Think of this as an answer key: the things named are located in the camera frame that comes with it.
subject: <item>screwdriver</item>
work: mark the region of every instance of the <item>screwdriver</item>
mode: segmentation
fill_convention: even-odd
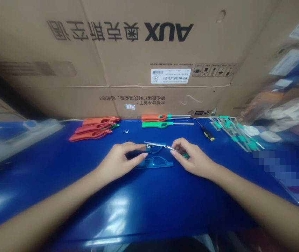
[[[210,141],[214,141],[215,138],[213,137],[212,133],[211,133],[209,130],[207,130],[205,127],[203,127],[203,126],[200,124],[200,122],[199,122],[196,118],[195,118],[195,120],[196,120],[196,121],[199,123],[199,125],[201,126],[201,129],[202,129],[204,135],[205,135]]]

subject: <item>plastic bag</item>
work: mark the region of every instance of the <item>plastic bag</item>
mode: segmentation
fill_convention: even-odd
[[[273,119],[269,130],[273,132],[284,131],[299,125],[299,97],[277,108],[267,110],[261,118]]]

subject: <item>blue plastic part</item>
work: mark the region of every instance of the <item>blue plastic part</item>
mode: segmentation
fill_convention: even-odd
[[[162,150],[162,146],[150,146],[149,148],[146,148],[145,152],[147,152],[149,154],[156,154],[161,150]],[[138,156],[141,153],[143,153],[143,152],[140,151],[140,150],[134,150],[134,151],[131,151],[131,152],[127,153],[126,158],[127,159],[132,159],[132,158]]]
[[[161,159],[165,163],[162,164],[156,164],[155,160]],[[151,158],[143,160],[140,164],[138,164],[134,169],[147,169],[147,168],[161,168],[161,167],[170,167],[173,166],[173,162],[168,162],[166,159],[164,159],[161,156],[153,156]]]
[[[162,150],[162,146],[150,146],[149,148],[146,148],[146,152],[151,153],[151,154],[156,154],[159,151]]]

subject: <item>blue work surface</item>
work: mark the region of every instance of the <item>blue work surface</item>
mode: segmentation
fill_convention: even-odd
[[[166,142],[184,137],[215,162],[289,200],[291,196],[253,154],[244,152],[208,119],[199,121],[213,132],[209,141],[195,125],[165,129],[141,127],[138,120],[97,140],[69,142],[81,122],[65,122],[61,131],[36,143],[8,161],[0,171],[0,224],[65,188],[94,169],[114,144]],[[188,173],[167,149],[155,155],[173,161],[166,168],[133,170],[91,197],[55,236],[54,249],[191,236],[256,227],[249,215],[221,188]]]

